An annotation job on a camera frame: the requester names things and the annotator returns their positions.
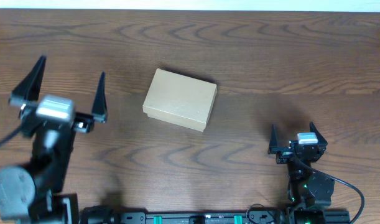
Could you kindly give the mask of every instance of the silver sensor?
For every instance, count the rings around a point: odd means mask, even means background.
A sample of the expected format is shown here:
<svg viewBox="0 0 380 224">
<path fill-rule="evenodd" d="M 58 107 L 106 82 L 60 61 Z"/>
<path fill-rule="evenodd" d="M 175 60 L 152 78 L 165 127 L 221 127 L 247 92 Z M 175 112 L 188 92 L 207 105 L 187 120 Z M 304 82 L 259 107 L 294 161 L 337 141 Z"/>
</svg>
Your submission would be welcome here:
<svg viewBox="0 0 380 224">
<path fill-rule="evenodd" d="M 318 143 L 315 133 L 298 133 L 297 140 L 299 144 L 316 144 Z"/>
<path fill-rule="evenodd" d="M 37 107 L 36 115 L 40 118 L 72 123 L 75 118 L 75 104 L 70 99 L 47 95 Z"/>
</svg>

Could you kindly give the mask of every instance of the black wire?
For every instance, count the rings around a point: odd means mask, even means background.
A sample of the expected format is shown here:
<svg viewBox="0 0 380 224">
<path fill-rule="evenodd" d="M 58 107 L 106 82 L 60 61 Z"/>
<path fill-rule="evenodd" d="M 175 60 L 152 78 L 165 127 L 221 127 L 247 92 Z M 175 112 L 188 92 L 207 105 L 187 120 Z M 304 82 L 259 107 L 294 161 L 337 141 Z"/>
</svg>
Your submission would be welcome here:
<svg viewBox="0 0 380 224">
<path fill-rule="evenodd" d="M 260 204 L 260 203 L 254 203 L 252 204 L 251 206 L 249 206 L 249 208 L 246 210 L 246 218 L 249 219 L 250 222 L 253 222 L 254 224 L 260 224 L 260 223 L 257 223 L 255 221 L 253 221 L 250 217 L 249 217 L 249 211 L 251 208 L 253 208 L 255 205 L 259 205 L 259 206 L 262 206 L 264 208 L 264 210 L 272 217 L 272 220 L 271 222 L 267 222 L 267 223 L 272 223 L 272 222 L 275 222 L 276 221 L 276 218 L 272 215 L 271 212 L 269 212 L 264 205 Z"/>
<path fill-rule="evenodd" d="M 18 133 L 20 133 L 20 130 L 21 130 L 21 125 L 18 126 L 15 130 L 13 130 L 6 137 L 4 137 L 2 140 L 0 140 L 0 147 L 3 146 L 8 141 L 10 141 L 12 138 L 14 138 L 14 136 L 16 136 Z"/>
<path fill-rule="evenodd" d="M 363 212 L 363 209 L 364 209 L 365 198 L 364 198 L 363 193 L 362 193 L 360 190 L 358 190 L 358 188 L 356 188 L 354 185 L 351 185 L 351 184 L 345 182 L 344 180 L 341 180 L 341 179 L 339 179 L 339 178 L 336 178 L 336 177 L 334 177 L 334 176 L 331 176 L 331 175 L 329 175 L 329 174 L 326 174 L 326 173 L 324 173 L 324 172 L 321 172 L 321 171 L 319 171 L 319 170 L 316 170 L 316 169 L 314 169 L 314 168 L 311 168 L 311 167 L 309 167 L 308 165 L 304 164 L 302 161 L 300 161 L 300 159 L 298 159 L 296 156 L 294 156 L 294 158 L 295 158 L 296 162 L 299 163 L 302 167 L 304 167 L 304 168 L 306 168 L 306 169 L 308 169 L 308 170 L 310 170 L 310 171 L 313 171 L 313 172 L 315 172 L 315 173 L 322 174 L 322 175 L 324 175 L 324 176 L 326 176 L 326 177 L 328 177 L 328 178 L 331 178 L 331 179 L 333 179 L 333 180 L 335 180 L 335 181 L 337 181 L 337 182 L 339 182 L 339 183 L 341 183 L 341 184 L 344 184 L 344 185 L 346 185 L 347 187 L 349 187 L 349 188 L 355 190 L 355 191 L 359 194 L 359 196 L 361 197 L 361 205 L 359 206 L 359 210 L 358 210 L 356 216 L 354 216 L 354 218 L 350 221 L 350 224 L 353 224 L 353 223 L 358 219 L 358 217 L 361 215 L 361 212 Z"/>
</svg>

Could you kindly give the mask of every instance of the white wall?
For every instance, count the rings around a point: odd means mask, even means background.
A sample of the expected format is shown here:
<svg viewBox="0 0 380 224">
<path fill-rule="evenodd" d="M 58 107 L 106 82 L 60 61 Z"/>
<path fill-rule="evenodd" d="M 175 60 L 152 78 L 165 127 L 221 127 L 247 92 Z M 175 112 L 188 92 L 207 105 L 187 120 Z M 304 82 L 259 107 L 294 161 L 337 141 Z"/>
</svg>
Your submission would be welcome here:
<svg viewBox="0 0 380 224">
<path fill-rule="evenodd" d="M 380 0 L 0 0 L 0 8 L 380 12 Z"/>
</svg>

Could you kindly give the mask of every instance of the wooden table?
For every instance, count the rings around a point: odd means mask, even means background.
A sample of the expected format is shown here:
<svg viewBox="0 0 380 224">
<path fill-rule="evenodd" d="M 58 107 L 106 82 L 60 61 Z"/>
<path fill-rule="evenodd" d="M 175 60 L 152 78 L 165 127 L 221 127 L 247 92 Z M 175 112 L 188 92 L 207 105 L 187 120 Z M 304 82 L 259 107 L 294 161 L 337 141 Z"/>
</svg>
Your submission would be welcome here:
<svg viewBox="0 0 380 224">
<path fill-rule="evenodd" d="M 267 155 L 270 125 L 287 141 L 314 121 L 329 145 L 313 166 L 363 191 L 357 223 L 380 223 L 380 14 L 0 10 L 0 138 L 19 124 L 9 93 L 42 54 L 42 94 L 78 111 L 107 74 L 109 120 L 77 135 L 65 181 L 80 208 L 282 206 L 287 168 Z M 218 85 L 204 133 L 142 112 L 157 68 Z M 0 168 L 30 151 L 15 138 Z M 354 216 L 359 203 L 335 184 L 331 208 Z"/>
</svg>

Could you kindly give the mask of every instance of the wood grain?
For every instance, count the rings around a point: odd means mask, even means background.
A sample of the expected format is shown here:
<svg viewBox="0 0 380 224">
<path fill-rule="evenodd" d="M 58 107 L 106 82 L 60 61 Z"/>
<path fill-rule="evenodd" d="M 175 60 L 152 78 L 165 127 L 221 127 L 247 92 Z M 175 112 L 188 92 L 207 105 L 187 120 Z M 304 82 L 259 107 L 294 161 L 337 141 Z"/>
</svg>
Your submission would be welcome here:
<svg viewBox="0 0 380 224">
<path fill-rule="evenodd" d="M 156 211 L 245 210 L 287 203 L 286 166 L 267 155 L 314 121 L 329 142 L 314 167 L 354 184 L 380 223 L 380 14 L 0 10 L 0 138 L 19 124 L 10 91 L 41 54 L 42 94 L 90 111 L 105 71 L 109 121 L 78 134 L 64 192 Z M 218 85 L 204 133 L 142 113 L 157 68 Z M 0 150 L 0 168 L 31 142 Z M 332 208 L 353 216 L 357 194 L 335 185 Z"/>
</svg>

